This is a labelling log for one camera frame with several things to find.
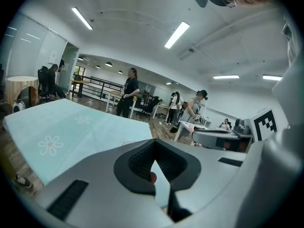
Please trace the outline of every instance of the hair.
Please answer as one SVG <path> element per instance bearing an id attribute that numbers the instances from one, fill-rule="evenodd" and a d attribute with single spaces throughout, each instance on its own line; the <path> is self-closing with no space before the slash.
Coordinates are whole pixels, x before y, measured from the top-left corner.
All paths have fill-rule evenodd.
<path id="1" fill-rule="evenodd" d="M 201 90 L 201 91 L 198 91 L 198 92 L 196 93 L 196 95 L 202 95 L 202 96 L 203 96 L 203 99 L 208 100 L 208 97 L 207 97 L 208 93 L 207 93 L 207 91 L 204 90 L 204 89 Z"/>
<path id="2" fill-rule="evenodd" d="M 178 104 L 180 102 L 180 93 L 176 91 L 175 94 L 177 95 L 176 104 Z"/>
<path id="3" fill-rule="evenodd" d="M 134 73 L 135 78 L 137 79 L 137 70 L 134 67 L 130 68 L 132 70 L 132 72 Z"/>
<path id="4" fill-rule="evenodd" d="M 54 68 L 58 69 L 58 65 L 57 64 L 53 64 L 52 67 L 51 67 L 51 69 L 54 69 Z"/>

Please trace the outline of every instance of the round wooden table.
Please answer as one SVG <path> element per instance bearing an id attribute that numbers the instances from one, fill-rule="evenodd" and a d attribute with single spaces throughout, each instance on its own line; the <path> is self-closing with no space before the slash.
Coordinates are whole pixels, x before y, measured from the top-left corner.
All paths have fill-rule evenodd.
<path id="1" fill-rule="evenodd" d="M 36 77 L 31 76 L 15 76 L 9 77 L 6 80 L 6 98 L 8 104 L 14 105 L 20 93 L 25 88 L 28 88 L 29 105 L 36 105 L 39 101 L 38 95 L 39 81 Z"/>

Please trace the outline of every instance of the doorway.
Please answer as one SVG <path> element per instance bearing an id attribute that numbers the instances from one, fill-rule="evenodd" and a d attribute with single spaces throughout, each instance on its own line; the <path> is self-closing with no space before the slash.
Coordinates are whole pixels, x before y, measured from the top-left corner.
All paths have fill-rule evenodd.
<path id="1" fill-rule="evenodd" d="M 62 88 L 65 94 L 69 91 L 69 81 L 73 65 L 77 61 L 76 55 L 78 50 L 79 48 L 68 42 L 62 55 L 64 67 L 58 72 L 58 86 Z"/>

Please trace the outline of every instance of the black bag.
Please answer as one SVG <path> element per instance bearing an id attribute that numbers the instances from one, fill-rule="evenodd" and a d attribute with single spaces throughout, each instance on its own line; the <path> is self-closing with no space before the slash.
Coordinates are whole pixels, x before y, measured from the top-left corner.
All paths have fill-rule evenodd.
<path id="1" fill-rule="evenodd" d="M 174 126 L 170 129 L 170 132 L 171 133 L 177 133 L 179 127 L 180 127 L 180 122 L 174 124 Z"/>

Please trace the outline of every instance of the black pants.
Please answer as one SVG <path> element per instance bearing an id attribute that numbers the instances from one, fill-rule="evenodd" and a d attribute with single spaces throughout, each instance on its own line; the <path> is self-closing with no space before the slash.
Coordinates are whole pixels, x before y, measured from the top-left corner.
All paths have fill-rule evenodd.
<path id="1" fill-rule="evenodd" d="M 129 108 L 132 105 L 133 97 L 125 98 L 121 97 L 120 101 L 117 104 L 116 116 L 120 116 L 120 113 L 123 112 L 123 117 L 129 117 Z"/>
<path id="2" fill-rule="evenodd" d="M 65 93 L 63 92 L 62 88 L 61 88 L 60 86 L 58 86 L 58 85 L 55 85 L 55 86 L 53 87 L 53 93 L 52 93 L 52 95 L 54 95 L 55 92 L 57 93 L 57 95 L 58 95 L 61 99 L 66 97 L 66 95 L 65 95 Z"/>
<path id="3" fill-rule="evenodd" d="M 176 112 L 176 109 L 170 109 L 169 110 L 169 115 L 168 115 L 167 123 L 171 123 L 173 121 L 175 112 Z"/>

